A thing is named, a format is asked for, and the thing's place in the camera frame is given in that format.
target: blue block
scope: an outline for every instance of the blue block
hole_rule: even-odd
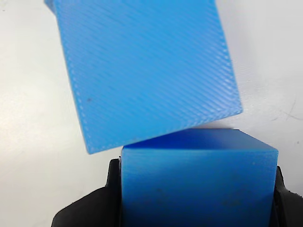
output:
[[[239,131],[190,129],[124,147],[124,227],[268,227],[278,151]]]
[[[46,0],[89,153],[242,111],[213,0]]]

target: blue cube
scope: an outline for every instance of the blue cube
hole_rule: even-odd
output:
[[[124,227],[268,227],[278,151],[239,131],[190,129],[124,147]]]
[[[242,111],[214,0],[46,0],[89,153]]]

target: white surface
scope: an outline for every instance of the white surface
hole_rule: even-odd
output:
[[[210,124],[279,149],[303,195],[303,2],[218,0],[244,113]],[[0,0],[0,226],[50,227],[105,184],[120,149],[89,156],[54,15],[42,0]]]

